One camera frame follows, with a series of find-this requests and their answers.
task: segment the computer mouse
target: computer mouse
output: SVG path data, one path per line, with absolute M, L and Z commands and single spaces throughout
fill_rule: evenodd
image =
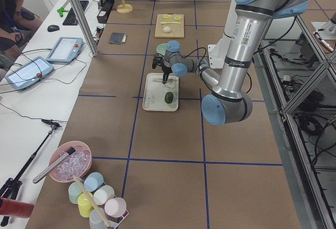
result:
M 59 30 L 59 27 L 57 25 L 49 25 L 47 28 L 48 32 L 53 32 Z

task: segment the tablet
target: tablet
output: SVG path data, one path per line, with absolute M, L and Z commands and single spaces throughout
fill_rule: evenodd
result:
M 50 63 L 70 63 L 78 56 L 82 45 L 82 38 L 60 37 L 46 60 Z
M 5 79 L 11 83 L 16 90 L 23 90 L 40 81 L 38 76 L 45 77 L 53 70 L 54 67 L 45 61 L 43 57 L 36 57 L 14 72 L 7 74 Z

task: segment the green avocado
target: green avocado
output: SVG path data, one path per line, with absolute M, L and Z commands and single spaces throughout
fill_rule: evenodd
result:
M 164 102 L 167 104 L 170 104 L 173 102 L 174 95 L 171 91 L 167 92 L 166 95 L 164 96 Z

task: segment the black keyboard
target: black keyboard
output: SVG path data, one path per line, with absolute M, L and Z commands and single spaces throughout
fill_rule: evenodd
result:
M 89 1 L 79 1 L 79 2 L 80 2 L 80 5 L 83 8 L 83 11 L 85 12 L 85 9 L 89 5 Z M 76 19 L 75 12 L 71 8 L 68 12 L 67 17 L 65 18 L 65 20 L 63 22 L 63 25 L 77 25 L 77 24 L 78 24 L 78 21 Z

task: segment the person's hand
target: person's hand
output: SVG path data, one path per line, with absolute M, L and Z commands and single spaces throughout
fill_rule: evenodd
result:
M 13 42 L 16 43 L 15 37 L 20 35 L 20 33 L 19 32 L 14 32 L 14 33 L 9 33 L 9 35 L 10 35 L 10 40 L 12 40 Z
M 22 19 L 22 16 L 21 15 L 18 15 L 16 12 L 14 13 L 14 16 L 13 16 L 13 21 L 15 22 L 18 22 Z

